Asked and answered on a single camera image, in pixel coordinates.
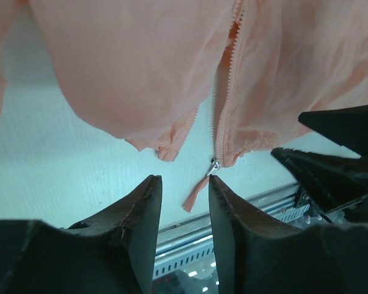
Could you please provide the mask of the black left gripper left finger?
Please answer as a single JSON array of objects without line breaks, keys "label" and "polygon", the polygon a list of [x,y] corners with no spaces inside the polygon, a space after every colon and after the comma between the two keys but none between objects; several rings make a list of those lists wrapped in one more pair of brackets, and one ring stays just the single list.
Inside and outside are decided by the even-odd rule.
[{"label": "black left gripper left finger", "polygon": [[150,293],[160,176],[69,228],[0,220],[0,293]]}]

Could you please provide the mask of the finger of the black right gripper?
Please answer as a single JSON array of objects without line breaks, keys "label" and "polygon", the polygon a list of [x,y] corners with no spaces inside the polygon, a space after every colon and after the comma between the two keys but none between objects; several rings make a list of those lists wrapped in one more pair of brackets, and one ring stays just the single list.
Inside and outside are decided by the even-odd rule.
[{"label": "finger of the black right gripper", "polygon": [[334,143],[368,156],[368,105],[303,112],[298,121]]},{"label": "finger of the black right gripper", "polygon": [[322,213],[355,205],[368,197],[368,157],[347,158],[275,148],[271,155],[301,185]]}]

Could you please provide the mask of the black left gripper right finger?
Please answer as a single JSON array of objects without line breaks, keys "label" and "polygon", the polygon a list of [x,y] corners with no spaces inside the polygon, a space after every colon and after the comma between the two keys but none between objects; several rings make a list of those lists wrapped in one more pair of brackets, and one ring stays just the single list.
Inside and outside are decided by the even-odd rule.
[{"label": "black left gripper right finger", "polygon": [[[245,217],[217,224],[212,197],[232,195]],[[280,222],[209,178],[209,210],[220,293],[368,293],[368,224]]]}]

